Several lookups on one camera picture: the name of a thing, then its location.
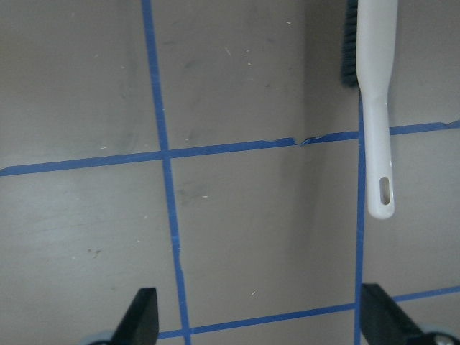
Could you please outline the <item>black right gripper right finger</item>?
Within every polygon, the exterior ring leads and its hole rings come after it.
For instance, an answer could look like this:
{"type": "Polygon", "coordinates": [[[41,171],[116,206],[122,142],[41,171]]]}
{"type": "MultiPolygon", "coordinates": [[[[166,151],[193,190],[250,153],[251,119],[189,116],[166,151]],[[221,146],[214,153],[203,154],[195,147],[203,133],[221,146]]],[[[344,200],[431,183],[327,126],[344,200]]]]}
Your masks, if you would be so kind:
{"type": "Polygon", "coordinates": [[[360,330],[368,344],[424,344],[425,333],[376,283],[363,283],[360,330]]]}

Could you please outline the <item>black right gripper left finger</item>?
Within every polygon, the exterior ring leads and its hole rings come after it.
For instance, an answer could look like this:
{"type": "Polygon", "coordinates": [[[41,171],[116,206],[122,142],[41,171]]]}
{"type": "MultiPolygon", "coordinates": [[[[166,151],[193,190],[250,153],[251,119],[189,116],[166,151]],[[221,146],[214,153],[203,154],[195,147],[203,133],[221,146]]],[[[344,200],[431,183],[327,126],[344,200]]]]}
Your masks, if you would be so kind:
{"type": "Polygon", "coordinates": [[[159,336],[157,290],[144,287],[137,291],[110,344],[156,344],[159,336]]]}

